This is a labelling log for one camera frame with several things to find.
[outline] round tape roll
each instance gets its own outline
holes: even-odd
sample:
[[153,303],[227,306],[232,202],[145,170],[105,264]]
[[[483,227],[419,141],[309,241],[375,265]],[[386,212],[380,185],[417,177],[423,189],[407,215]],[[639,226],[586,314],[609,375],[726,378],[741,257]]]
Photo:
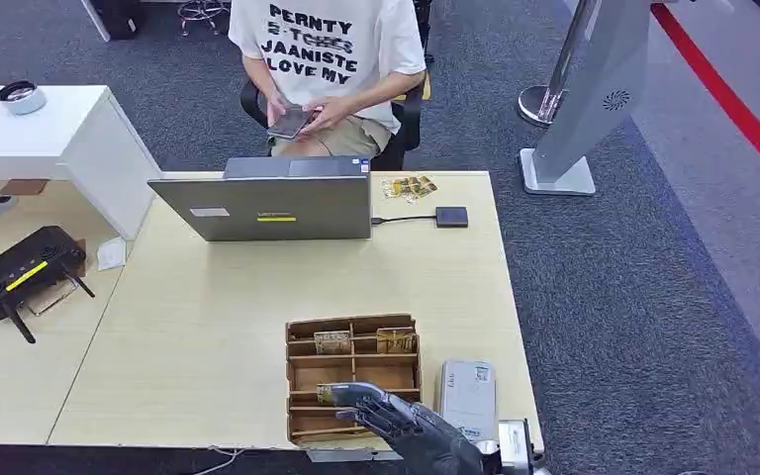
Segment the round tape roll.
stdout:
[[41,109],[47,99],[33,82],[16,81],[1,88],[0,102],[11,114],[23,116]]

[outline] hand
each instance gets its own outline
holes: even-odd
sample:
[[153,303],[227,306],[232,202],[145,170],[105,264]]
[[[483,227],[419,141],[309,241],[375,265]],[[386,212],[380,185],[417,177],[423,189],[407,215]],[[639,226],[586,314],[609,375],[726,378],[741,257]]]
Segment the hand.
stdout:
[[329,386],[335,406],[351,407],[336,418],[380,435],[415,475],[485,475],[482,453],[457,428],[418,403],[370,383]]
[[266,94],[266,124],[267,127],[272,127],[278,118],[287,113],[287,108],[284,106],[286,101],[284,96],[281,95],[278,90],[274,90],[269,94]]
[[322,108],[322,111],[311,120],[310,124],[299,132],[300,135],[306,136],[322,129],[335,127],[342,119],[356,112],[353,100],[348,96],[325,97],[304,106],[305,111],[313,111],[318,108]]

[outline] yellow sticker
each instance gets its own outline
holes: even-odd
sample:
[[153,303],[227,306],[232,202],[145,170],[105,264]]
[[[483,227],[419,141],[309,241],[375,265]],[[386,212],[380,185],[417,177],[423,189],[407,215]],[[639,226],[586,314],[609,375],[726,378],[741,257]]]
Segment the yellow sticker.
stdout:
[[258,218],[259,223],[292,223],[296,221],[292,216],[270,216],[266,218]]
[[42,262],[39,263],[39,265],[37,265],[33,269],[25,272],[24,274],[22,274],[21,277],[19,277],[18,279],[14,280],[12,284],[8,285],[7,286],[7,292],[10,292],[11,290],[15,289],[16,287],[19,286],[19,284],[21,284],[22,282],[30,279],[31,277],[34,276],[34,274],[36,274],[37,272],[39,272],[40,270],[42,270],[42,269],[44,269],[46,267],[48,267],[48,262],[46,260],[43,260]]

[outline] khaki shorts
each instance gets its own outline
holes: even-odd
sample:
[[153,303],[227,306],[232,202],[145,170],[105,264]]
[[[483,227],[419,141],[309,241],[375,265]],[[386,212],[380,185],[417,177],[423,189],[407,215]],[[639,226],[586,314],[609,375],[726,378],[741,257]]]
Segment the khaki shorts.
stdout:
[[[348,116],[336,127],[313,135],[328,149],[330,155],[377,156],[386,148],[392,134],[379,122]],[[270,138],[272,156],[278,156],[290,144],[285,139]]]

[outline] silver pole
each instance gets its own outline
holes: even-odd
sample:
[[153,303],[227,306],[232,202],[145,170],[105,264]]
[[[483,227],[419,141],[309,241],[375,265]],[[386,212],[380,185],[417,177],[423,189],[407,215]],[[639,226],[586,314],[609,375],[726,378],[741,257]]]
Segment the silver pole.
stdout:
[[569,65],[572,54],[581,39],[581,34],[587,29],[587,23],[593,10],[596,8],[596,0],[578,0],[575,7],[575,15],[566,34],[555,70],[549,79],[549,86],[529,86],[520,93],[517,101],[517,112],[524,120],[540,127],[549,127],[558,112],[561,101],[567,93],[564,89],[569,74]]

